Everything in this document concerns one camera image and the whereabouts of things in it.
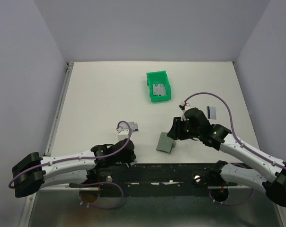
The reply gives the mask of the silver magnetic stripe card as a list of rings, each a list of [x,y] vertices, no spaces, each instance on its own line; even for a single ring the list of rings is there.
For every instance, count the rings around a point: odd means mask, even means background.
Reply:
[[[137,163],[137,160],[135,159],[134,161],[132,161],[131,163],[129,163],[129,166],[133,166]]]

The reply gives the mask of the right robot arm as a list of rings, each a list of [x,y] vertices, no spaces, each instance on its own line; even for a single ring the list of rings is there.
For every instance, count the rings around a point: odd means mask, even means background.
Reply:
[[[218,168],[209,174],[210,182],[237,183],[259,190],[275,204],[286,207],[286,161],[270,156],[243,140],[219,124],[211,124],[197,108],[183,111],[181,117],[173,119],[168,132],[173,140],[198,139],[204,145],[229,154],[249,166],[238,169],[226,162],[217,162]]]

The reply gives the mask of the green leather card holder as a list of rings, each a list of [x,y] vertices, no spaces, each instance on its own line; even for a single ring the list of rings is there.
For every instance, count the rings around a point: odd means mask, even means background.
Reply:
[[[170,137],[168,137],[166,132],[161,132],[156,150],[170,154],[171,151],[175,148],[175,146],[176,142]]]

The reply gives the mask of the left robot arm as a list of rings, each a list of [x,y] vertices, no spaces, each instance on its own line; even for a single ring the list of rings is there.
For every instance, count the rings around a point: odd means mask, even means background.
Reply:
[[[57,184],[83,183],[91,187],[97,179],[92,170],[116,163],[129,165],[135,159],[134,144],[129,139],[116,144],[96,145],[74,156],[41,157],[33,152],[13,166],[9,188],[15,191],[17,198],[22,198]]]

